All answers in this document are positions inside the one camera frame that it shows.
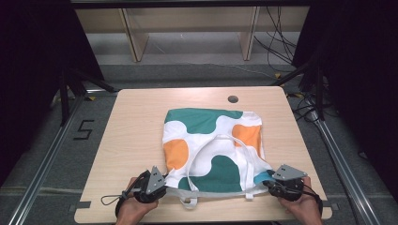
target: hand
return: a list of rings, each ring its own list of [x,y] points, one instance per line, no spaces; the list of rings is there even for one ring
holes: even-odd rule
[[[135,181],[136,177],[132,177],[128,187]],[[129,196],[120,207],[117,215],[116,225],[135,225],[137,224],[149,211],[158,207],[159,201],[152,203],[140,203],[134,197]]]
[[[311,178],[303,177],[304,191],[312,192]],[[284,198],[278,198],[279,203],[286,207],[286,213],[291,213],[295,218],[304,225],[319,225],[322,224],[321,215],[319,213],[318,205],[313,196],[302,194],[301,197],[294,202],[290,202]]]

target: fabric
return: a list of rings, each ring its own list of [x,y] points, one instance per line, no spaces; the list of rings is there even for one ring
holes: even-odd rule
[[[254,112],[174,109],[164,121],[168,193],[181,199],[265,192],[271,179]]]

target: round hole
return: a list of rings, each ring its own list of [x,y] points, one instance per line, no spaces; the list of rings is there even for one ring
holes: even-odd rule
[[[236,96],[230,96],[228,97],[228,101],[231,103],[237,103],[239,101],[239,98],[237,98]]]

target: wooden table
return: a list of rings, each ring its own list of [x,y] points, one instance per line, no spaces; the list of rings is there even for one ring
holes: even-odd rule
[[[230,103],[228,97],[238,97]],[[326,199],[314,165],[302,140],[283,89],[268,87],[203,87],[131,89],[119,92],[105,129],[81,202],[89,208],[77,209],[78,223],[115,222],[115,203],[105,206],[104,195],[120,194],[132,176],[153,165],[166,172],[161,138],[163,122],[170,109],[208,108],[256,112],[263,120],[262,136],[266,161],[276,170],[287,164],[311,176],[313,189]],[[322,218],[330,218],[324,208]],[[264,221],[293,219],[268,193],[253,202],[244,197],[199,199],[193,210],[185,209],[177,197],[160,199],[159,207],[142,222]]]

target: orange pattern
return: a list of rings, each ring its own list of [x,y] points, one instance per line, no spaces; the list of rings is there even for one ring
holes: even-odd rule
[[[261,147],[261,126],[245,127],[242,125],[235,125],[232,129],[232,136],[241,140],[248,146],[255,148],[257,156],[261,158],[260,147]]]
[[[178,170],[188,160],[189,149],[187,143],[182,139],[174,139],[163,144],[166,156],[167,171]]]

